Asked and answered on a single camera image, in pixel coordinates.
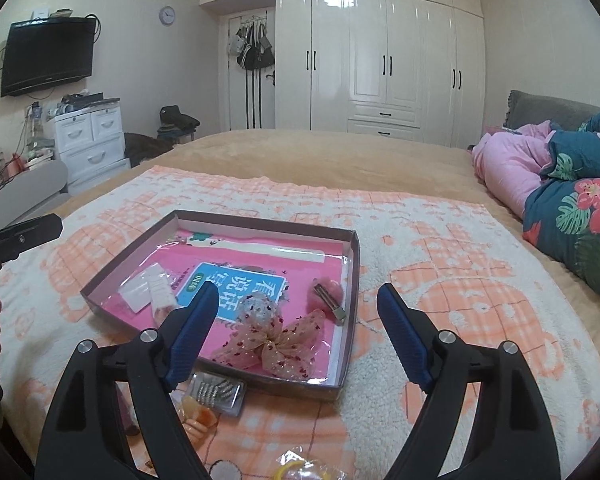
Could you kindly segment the brown cardboard box tray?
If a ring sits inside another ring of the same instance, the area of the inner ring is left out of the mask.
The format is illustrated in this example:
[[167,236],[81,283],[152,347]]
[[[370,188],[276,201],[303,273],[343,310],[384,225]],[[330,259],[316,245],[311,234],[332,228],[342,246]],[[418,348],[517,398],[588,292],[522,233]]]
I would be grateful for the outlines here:
[[[279,396],[333,401],[346,382],[358,313],[360,240],[353,230],[174,210],[126,246],[81,290],[90,308],[135,333],[160,322],[150,304],[148,278],[158,275],[181,307],[204,283],[219,293],[218,315],[198,365],[234,376]],[[212,359],[236,330],[238,311],[252,295],[270,298],[288,328],[312,311],[325,315],[310,351],[309,370],[297,380],[277,377],[260,363],[238,368]]]

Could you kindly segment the white claw hair clip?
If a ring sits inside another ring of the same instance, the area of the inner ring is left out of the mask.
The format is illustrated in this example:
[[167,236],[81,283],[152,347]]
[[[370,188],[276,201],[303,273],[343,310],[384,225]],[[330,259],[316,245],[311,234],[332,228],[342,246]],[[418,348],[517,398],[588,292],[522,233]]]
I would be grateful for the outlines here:
[[160,326],[168,315],[176,309],[170,276],[160,264],[152,264],[146,269],[145,280],[148,287],[151,314],[157,326]]

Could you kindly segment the round wall clock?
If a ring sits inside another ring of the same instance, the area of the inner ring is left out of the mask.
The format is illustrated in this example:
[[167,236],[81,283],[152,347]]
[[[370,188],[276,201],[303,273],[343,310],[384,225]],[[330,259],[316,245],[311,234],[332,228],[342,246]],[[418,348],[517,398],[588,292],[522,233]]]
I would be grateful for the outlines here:
[[175,22],[175,10],[172,6],[164,6],[159,11],[159,21],[163,26],[171,26]]

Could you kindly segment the teal floral quilt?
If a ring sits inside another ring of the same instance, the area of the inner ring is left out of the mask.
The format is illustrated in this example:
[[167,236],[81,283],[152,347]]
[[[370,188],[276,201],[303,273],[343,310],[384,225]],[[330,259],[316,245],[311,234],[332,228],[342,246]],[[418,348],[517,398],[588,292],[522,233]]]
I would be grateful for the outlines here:
[[557,130],[541,186],[524,203],[524,239],[600,295],[600,113]]

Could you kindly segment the tan bed sheet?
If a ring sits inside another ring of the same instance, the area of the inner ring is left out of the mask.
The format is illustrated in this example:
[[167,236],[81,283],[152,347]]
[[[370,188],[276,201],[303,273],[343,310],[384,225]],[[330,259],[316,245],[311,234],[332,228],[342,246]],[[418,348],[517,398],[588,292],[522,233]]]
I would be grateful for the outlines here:
[[[157,158],[141,162],[104,184],[96,186],[58,208],[66,216],[139,176],[152,166],[163,166],[274,182],[344,188],[365,192],[407,192],[478,203],[522,242],[522,224],[512,212],[478,183],[470,156],[458,148],[361,136],[355,133],[249,130],[212,134]],[[96,258],[89,240],[86,248],[68,242],[54,251],[41,268],[50,270],[50,281],[61,302],[79,295],[80,289],[111,257]],[[600,354],[600,297],[560,263],[524,243],[554,278],[590,333]]]

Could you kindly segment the white built-in wardrobe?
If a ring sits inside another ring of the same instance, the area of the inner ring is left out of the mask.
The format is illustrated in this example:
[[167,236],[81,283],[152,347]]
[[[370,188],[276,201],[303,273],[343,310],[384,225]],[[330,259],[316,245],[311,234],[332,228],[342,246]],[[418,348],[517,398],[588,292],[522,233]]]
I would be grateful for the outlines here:
[[[223,117],[232,129],[366,133],[464,148],[486,90],[481,0],[199,0],[222,18]],[[265,22],[275,65],[227,54]]]

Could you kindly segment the dark clothes pile on stool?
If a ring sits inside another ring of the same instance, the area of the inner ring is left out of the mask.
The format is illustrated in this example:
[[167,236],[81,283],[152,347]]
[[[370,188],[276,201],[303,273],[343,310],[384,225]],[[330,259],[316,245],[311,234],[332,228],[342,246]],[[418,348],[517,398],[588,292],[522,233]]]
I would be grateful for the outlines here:
[[171,144],[190,142],[200,121],[195,117],[183,114],[177,105],[164,106],[159,113],[160,128],[157,138]]

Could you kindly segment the bags hanging on door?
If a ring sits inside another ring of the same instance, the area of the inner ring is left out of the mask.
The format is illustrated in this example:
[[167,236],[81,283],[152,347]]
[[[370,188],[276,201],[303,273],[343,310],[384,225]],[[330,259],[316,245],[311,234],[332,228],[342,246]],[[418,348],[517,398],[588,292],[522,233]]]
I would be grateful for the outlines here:
[[275,65],[273,44],[268,39],[265,22],[250,22],[230,37],[227,54],[247,72],[265,70]]

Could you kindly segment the orange white patterned blanket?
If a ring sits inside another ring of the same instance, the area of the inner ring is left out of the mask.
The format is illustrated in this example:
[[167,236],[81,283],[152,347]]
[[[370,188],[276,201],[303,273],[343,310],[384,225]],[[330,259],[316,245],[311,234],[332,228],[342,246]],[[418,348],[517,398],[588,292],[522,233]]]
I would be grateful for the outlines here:
[[158,166],[70,214],[59,240],[0,272],[3,406],[29,452],[76,344],[123,340],[91,312],[81,288],[175,209],[343,228],[361,244],[358,320],[339,400],[250,392],[242,414],[222,417],[200,448],[205,463],[229,460],[245,478],[266,479],[283,452],[303,448],[352,478],[382,478],[424,400],[379,321],[376,294],[385,283],[464,341],[518,344],[544,396],[564,474],[600,436],[600,356],[576,304],[483,206]]

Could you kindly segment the wall mounted black television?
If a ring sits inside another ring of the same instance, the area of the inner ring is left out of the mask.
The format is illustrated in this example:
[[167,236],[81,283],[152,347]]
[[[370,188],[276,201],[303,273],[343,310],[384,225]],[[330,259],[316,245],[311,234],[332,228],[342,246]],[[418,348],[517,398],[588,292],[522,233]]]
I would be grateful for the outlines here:
[[5,44],[1,97],[91,77],[96,28],[96,18],[12,23]]

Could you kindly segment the white drawer cabinet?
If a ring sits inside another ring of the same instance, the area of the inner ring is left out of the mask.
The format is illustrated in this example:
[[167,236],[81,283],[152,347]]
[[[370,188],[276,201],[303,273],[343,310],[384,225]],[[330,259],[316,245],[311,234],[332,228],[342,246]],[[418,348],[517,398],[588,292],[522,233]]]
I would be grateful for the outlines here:
[[55,156],[68,170],[67,190],[77,196],[131,168],[118,99],[50,118],[44,126]]

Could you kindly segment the pink quilt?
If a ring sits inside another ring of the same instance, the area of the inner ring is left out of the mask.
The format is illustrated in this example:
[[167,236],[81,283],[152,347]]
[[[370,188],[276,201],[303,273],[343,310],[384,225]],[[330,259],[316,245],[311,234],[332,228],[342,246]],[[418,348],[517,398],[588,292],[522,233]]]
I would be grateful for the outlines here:
[[554,132],[546,120],[485,133],[471,150],[477,178],[519,219],[524,218],[527,198],[542,183],[542,170],[552,161],[548,141]]

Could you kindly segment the small clear plastic bag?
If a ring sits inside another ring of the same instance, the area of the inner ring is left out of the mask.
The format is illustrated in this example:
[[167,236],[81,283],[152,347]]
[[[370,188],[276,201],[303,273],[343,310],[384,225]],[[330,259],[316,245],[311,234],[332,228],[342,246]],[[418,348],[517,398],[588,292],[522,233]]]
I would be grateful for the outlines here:
[[118,294],[134,314],[146,308],[151,302],[146,272],[140,272],[126,280],[119,287]]

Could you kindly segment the pink felt snap clip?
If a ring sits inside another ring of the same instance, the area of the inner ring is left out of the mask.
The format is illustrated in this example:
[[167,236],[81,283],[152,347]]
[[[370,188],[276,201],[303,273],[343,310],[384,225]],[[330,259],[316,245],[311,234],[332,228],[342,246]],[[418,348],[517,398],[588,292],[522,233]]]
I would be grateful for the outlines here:
[[316,278],[306,294],[306,312],[322,311],[337,325],[347,318],[342,285],[330,278]]

